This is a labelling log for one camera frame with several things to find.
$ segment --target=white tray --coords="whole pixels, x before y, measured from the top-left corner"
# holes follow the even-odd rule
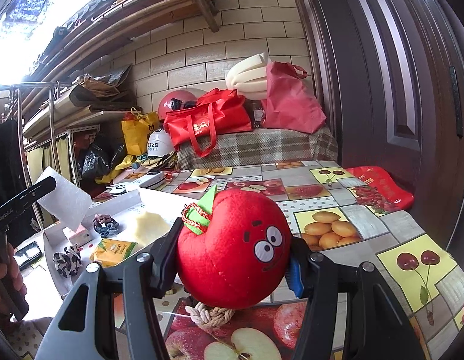
[[[90,256],[102,239],[101,236],[95,232],[94,225],[92,224],[95,214],[109,214],[118,221],[121,232],[111,237],[111,239],[136,242],[136,239],[130,239],[130,233],[126,232],[125,229],[127,228],[127,224],[130,224],[137,214],[141,214],[145,211],[159,214],[169,225],[170,229],[174,221],[181,216],[184,206],[191,202],[196,202],[196,200],[180,195],[139,188],[89,208],[86,217],[82,221],[82,225],[89,230],[92,241],[82,247],[83,249],[80,252],[82,268],[80,268],[79,274],[72,278],[64,278],[59,275],[55,270],[53,261],[54,253],[62,252],[65,247],[70,245],[70,242],[62,232],[66,226],[61,222],[49,226],[44,230],[44,255],[52,280],[59,294],[64,296],[71,290],[75,280],[77,280],[87,264],[91,262]],[[140,248],[141,247],[138,245],[133,252],[135,253]]]

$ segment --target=apple print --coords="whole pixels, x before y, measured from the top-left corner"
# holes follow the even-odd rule
[[[274,315],[278,306],[262,306],[250,309],[236,310],[231,320],[219,327],[205,329],[216,340],[232,345],[232,333],[241,327],[251,327],[267,335],[273,336]]]
[[[232,333],[232,345],[213,342],[204,350],[204,360],[281,360],[274,342],[259,330],[243,327]]]
[[[282,181],[277,179],[277,180],[265,180],[262,181],[265,187],[268,188],[280,188],[282,187]]]
[[[185,302],[180,302],[179,307],[175,311],[175,314],[180,314],[174,316],[174,319],[172,321],[171,329],[173,330],[181,330],[186,327],[192,327],[195,326],[195,323],[190,319],[189,313],[186,311],[186,303]]]
[[[263,185],[259,185],[259,184],[252,184],[252,185],[249,185],[249,187],[255,188],[256,190],[259,190],[259,191],[265,191],[267,189]]]
[[[181,191],[192,190],[205,183],[210,183],[211,181],[212,181],[211,178],[202,177],[196,181],[189,181],[188,183],[182,183],[181,185],[179,185],[177,189]]]
[[[214,339],[200,327],[177,330],[168,336],[165,347],[174,360],[204,360],[204,350]]]
[[[249,192],[256,192],[256,193],[260,193],[260,190],[256,190],[255,188],[251,188],[251,187],[242,187],[240,188],[242,191],[249,191]]]
[[[281,305],[274,317],[275,335],[289,349],[294,349],[302,327],[307,302]]]
[[[320,184],[307,185],[303,187],[294,187],[290,190],[290,193],[297,196],[297,199],[313,198],[324,190],[324,187]]]

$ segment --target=red shopping bag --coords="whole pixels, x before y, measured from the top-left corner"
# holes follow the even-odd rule
[[[263,127],[312,134],[324,125],[326,116],[317,98],[308,93],[302,82],[306,77],[306,71],[300,66],[282,62],[267,64],[267,99],[262,101],[266,117]]]
[[[376,188],[384,198],[396,205],[397,209],[407,210],[412,207],[414,196],[410,192],[401,189],[384,168],[379,166],[358,166],[346,170],[368,186]]]
[[[239,96],[235,89],[220,91],[216,88],[199,97],[196,107],[167,112],[164,129],[170,134],[176,150],[189,140],[195,154],[206,157],[217,144],[218,134],[252,130],[244,101],[245,97]],[[197,137],[202,135],[210,135],[210,145],[203,151],[197,142]]]

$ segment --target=hand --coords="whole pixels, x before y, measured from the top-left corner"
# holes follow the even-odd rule
[[[9,275],[12,279],[14,288],[25,296],[27,288],[24,285],[24,278],[20,273],[17,261],[14,258],[14,248],[11,244],[7,244],[7,252],[9,254],[9,264],[0,264],[0,279]],[[0,297],[0,328],[6,332],[10,328],[10,310]]]

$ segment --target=smartphone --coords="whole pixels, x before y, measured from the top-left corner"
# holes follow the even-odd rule
[[[41,257],[42,252],[39,248],[39,245],[37,245],[37,242],[35,241],[23,247],[14,255],[14,258],[16,259],[21,271]]]

